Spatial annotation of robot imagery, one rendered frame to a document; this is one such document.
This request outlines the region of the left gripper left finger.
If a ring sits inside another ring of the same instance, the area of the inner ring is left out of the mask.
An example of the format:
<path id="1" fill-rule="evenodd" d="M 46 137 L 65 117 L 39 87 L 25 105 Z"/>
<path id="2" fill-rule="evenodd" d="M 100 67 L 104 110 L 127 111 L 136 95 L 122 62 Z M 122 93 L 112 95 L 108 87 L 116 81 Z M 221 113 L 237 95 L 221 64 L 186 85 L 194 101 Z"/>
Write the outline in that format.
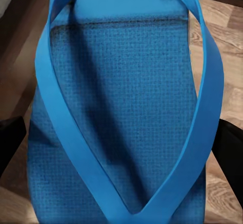
<path id="1" fill-rule="evenodd" d="M 25 136 L 22 116 L 0 121 L 0 177 Z"/>

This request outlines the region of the sandal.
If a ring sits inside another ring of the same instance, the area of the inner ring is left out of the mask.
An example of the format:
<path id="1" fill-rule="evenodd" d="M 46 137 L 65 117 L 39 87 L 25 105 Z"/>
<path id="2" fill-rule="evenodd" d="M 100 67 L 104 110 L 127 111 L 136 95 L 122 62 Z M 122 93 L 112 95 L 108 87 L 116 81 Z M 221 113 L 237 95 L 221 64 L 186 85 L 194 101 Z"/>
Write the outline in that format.
<path id="1" fill-rule="evenodd" d="M 204 224 L 224 71 L 199 0 L 50 0 L 35 73 L 27 177 L 39 224 Z"/>

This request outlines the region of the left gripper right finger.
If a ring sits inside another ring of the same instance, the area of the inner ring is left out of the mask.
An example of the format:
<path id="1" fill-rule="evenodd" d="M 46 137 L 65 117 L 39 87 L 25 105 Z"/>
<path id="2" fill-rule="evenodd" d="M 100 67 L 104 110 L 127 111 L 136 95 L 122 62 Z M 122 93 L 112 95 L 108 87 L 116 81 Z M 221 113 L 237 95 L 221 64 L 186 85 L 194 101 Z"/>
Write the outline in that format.
<path id="1" fill-rule="evenodd" d="M 243 209 L 243 130 L 219 119 L 211 151 Z"/>

